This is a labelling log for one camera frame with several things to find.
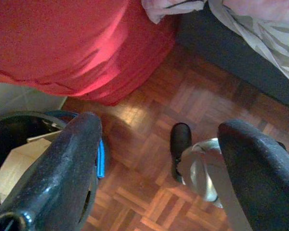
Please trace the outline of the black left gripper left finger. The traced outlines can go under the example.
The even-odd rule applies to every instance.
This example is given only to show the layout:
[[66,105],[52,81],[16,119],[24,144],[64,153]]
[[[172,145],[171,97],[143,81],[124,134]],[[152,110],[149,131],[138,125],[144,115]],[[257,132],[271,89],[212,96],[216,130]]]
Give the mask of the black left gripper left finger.
[[0,231],[79,231],[97,190],[100,118],[71,120],[0,205]]

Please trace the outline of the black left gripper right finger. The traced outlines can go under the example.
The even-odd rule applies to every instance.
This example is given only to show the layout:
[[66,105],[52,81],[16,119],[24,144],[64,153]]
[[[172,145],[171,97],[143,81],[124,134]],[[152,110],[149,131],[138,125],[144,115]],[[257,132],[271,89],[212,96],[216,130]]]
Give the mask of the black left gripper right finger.
[[242,120],[228,120],[217,137],[235,195],[254,231],[289,231],[289,153]]

